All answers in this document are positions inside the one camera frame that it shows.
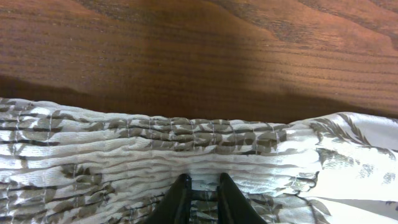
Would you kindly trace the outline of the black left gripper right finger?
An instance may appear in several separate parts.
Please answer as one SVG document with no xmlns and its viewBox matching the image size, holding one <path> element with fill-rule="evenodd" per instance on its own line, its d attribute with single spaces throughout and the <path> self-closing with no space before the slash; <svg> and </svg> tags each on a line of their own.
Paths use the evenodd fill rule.
<svg viewBox="0 0 398 224">
<path fill-rule="evenodd" d="M 225 172 L 220 175 L 217 200 L 218 224 L 267 224 Z"/>
</svg>

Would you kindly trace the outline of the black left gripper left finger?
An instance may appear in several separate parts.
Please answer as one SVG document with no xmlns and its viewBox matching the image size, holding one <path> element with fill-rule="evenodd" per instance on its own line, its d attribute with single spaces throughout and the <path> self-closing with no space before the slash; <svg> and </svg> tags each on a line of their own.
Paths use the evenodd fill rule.
<svg viewBox="0 0 398 224">
<path fill-rule="evenodd" d="M 192 179 L 181 174 L 166 192 L 145 224 L 188 224 L 192 201 Z"/>
</svg>

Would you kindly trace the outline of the white fern print dress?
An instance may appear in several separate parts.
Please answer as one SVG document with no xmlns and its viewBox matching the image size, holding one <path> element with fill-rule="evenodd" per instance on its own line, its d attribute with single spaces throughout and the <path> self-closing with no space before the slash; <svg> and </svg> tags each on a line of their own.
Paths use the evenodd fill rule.
<svg viewBox="0 0 398 224">
<path fill-rule="evenodd" d="M 101 113 L 1 100 L 2 223 L 143 223 L 181 174 L 216 223 L 227 173 L 267 223 L 396 223 L 397 120 L 289 124 Z"/>
</svg>

